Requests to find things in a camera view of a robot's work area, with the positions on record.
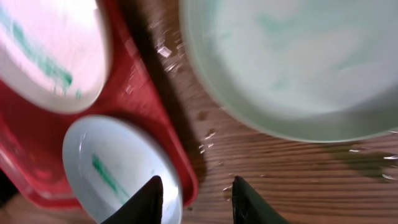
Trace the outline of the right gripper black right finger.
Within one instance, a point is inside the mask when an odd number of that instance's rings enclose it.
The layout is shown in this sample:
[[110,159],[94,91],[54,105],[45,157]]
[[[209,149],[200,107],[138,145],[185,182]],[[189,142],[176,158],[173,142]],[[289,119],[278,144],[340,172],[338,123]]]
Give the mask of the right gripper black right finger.
[[242,177],[232,187],[234,224],[289,224]]

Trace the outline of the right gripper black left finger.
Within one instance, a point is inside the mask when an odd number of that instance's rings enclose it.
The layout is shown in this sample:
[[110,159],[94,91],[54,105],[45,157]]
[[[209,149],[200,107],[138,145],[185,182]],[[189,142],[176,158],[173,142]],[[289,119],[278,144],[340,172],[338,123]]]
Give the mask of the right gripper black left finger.
[[161,224],[163,192],[161,178],[153,176],[101,224]]

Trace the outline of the white plate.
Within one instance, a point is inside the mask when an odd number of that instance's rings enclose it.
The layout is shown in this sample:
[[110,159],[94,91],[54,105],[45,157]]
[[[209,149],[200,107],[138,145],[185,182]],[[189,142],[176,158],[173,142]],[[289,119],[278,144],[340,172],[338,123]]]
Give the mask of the white plate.
[[1,0],[1,81],[39,108],[88,109],[109,77],[105,2]]
[[346,142],[397,129],[397,0],[180,1],[209,95],[266,134]]
[[135,124],[103,115],[75,121],[62,147],[75,197],[96,222],[117,212],[154,176],[163,185],[162,223],[182,220],[182,184],[164,148]]

